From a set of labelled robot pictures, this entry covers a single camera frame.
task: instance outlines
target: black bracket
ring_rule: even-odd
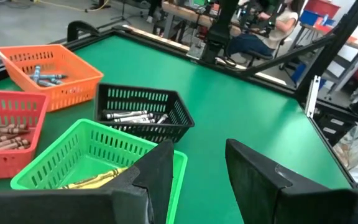
[[[100,36],[99,30],[84,21],[73,21],[67,26],[67,42],[78,40],[79,33],[84,32],[95,36]]]

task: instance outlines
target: red box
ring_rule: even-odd
[[[0,151],[0,178],[14,177],[34,158],[45,114],[48,96],[41,93],[0,91],[0,124],[27,124],[31,139],[28,149]]]
[[[320,16],[325,16],[332,19],[341,7],[331,4],[324,0],[309,0],[305,6],[305,10],[318,13]]]

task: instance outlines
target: orange plastic basket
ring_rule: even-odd
[[[14,177],[34,158],[47,106],[44,94],[0,91],[0,124],[28,124],[23,137],[31,141],[28,149],[0,151],[0,178]]]
[[[50,97],[48,112],[94,98],[96,85],[103,74],[59,44],[0,47],[0,56],[10,78],[24,91],[41,92]],[[64,74],[64,84],[41,87],[28,75],[35,66],[41,74]]]

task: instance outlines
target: chair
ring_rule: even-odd
[[[282,39],[280,41],[280,45],[278,46],[278,48],[276,50],[276,54],[274,56],[273,55],[264,55],[264,54],[255,52],[253,50],[250,50],[250,51],[247,51],[247,52],[242,52],[242,53],[240,53],[240,55],[243,58],[247,58],[247,56],[251,56],[251,60],[247,65],[247,67],[251,67],[254,64],[255,59],[257,59],[257,60],[260,60],[260,59],[271,60],[273,58],[277,58],[278,51],[280,50],[280,47],[283,46],[284,44],[285,44],[285,39]]]

